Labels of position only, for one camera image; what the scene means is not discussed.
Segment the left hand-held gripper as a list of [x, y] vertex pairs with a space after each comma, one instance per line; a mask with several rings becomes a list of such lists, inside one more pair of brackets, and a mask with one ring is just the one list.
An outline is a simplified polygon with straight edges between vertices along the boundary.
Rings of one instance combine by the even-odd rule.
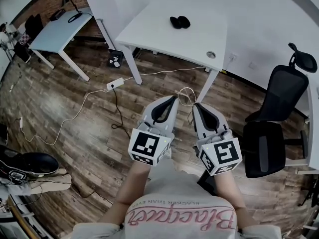
[[132, 130], [128, 153], [132, 160], [157, 166], [174, 139], [178, 110], [176, 96], [166, 96], [145, 108], [137, 128]]

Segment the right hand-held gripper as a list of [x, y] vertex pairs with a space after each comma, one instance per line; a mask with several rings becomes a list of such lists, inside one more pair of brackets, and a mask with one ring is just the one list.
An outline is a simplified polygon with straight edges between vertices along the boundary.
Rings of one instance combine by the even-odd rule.
[[234, 137], [222, 113], [201, 103], [193, 106], [193, 119], [198, 141], [196, 155], [209, 175], [214, 176], [235, 169], [242, 162], [238, 138]]

